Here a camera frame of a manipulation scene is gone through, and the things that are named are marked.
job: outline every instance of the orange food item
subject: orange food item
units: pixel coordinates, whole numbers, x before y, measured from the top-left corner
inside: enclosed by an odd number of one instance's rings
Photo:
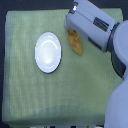
[[[81,46],[81,42],[80,42],[80,38],[79,35],[76,31],[74,30],[69,30],[67,32],[67,39],[68,42],[71,46],[71,48],[80,56],[82,56],[82,46]]]

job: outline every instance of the white plate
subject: white plate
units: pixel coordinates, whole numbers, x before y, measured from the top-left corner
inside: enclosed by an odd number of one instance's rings
[[[45,73],[53,72],[61,60],[61,45],[58,38],[50,32],[41,35],[35,47],[35,60]]]

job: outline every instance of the green cloth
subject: green cloth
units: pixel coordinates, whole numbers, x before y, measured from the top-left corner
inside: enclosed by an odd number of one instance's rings
[[[103,9],[116,21],[120,9]],[[82,40],[83,55],[66,38],[68,10],[10,11],[6,17],[5,73],[2,119],[10,126],[104,124],[107,100],[121,81],[103,54]],[[62,59],[45,74],[35,62],[35,45],[45,32],[60,40]]]

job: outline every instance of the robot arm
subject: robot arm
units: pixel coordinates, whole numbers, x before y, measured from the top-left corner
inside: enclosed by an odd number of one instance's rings
[[[109,97],[104,128],[128,127],[128,21],[115,20],[87,0],[75,0],[65,17],[65,29],[75,30],[102,52],[109,51],[123,82]]]
[[[65,29],[77,31],[103,52],[115,20],[87,0],[75,0],[65,17]]]

